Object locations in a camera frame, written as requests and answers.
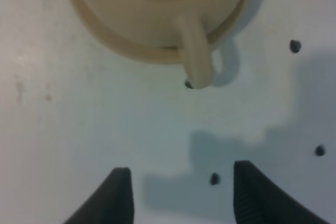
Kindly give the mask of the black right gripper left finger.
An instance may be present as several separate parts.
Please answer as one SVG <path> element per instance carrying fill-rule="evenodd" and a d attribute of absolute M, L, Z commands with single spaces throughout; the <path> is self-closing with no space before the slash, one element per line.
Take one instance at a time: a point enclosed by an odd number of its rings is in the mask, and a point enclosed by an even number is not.
<path fill-rule="evenodd" d="M 131 170 L 118 167 L 65 223 L 134 223 L 134 214 Z"/>

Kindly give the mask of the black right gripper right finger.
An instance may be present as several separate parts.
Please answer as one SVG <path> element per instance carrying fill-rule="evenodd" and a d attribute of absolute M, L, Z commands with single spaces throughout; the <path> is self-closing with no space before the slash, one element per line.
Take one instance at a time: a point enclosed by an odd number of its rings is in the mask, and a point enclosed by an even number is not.
<path fill-rule="evenodd" d="M 234 164 L 233 207 L 237 223 L 326 223 L 250 161 Z"/>

